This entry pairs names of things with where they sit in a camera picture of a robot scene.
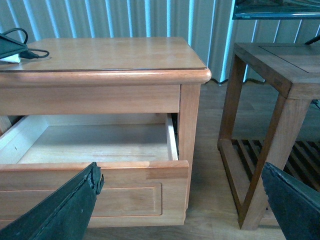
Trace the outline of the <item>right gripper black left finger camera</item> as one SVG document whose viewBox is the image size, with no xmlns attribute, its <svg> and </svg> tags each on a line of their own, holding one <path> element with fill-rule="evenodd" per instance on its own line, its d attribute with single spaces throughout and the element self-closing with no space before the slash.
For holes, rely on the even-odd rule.
<svg viewBox="0 0 320 240">
<path fill-rule="evenodd" d="M 96 162 L 1 229 L 2 240 L 81 240 L 104 185 Z"/>
</svg>

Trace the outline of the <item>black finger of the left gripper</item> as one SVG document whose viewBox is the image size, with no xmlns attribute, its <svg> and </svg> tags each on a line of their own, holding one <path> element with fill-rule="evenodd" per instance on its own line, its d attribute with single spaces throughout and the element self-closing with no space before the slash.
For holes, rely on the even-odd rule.
<svg viewBox="0 0 320 240">
<path fill-rule="evenodd" d="M 21 52 L 27 51 L 28 47 L 26 44 L 14 40 L 4 34 L 0 34 L 0 58 L 4 59 L 6 57 L 19 54 Z"/>
</svg>

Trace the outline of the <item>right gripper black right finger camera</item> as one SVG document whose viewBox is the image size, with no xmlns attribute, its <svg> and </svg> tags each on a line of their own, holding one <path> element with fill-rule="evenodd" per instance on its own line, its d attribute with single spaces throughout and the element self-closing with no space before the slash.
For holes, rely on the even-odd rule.
<svg viewBox="0 0 320 240">
<path fill-rule="evenodd" d="M 320 193 L 267 162 L 261 174 L 271 210 L 287 240 L 320 238 Z"/>
</svg>

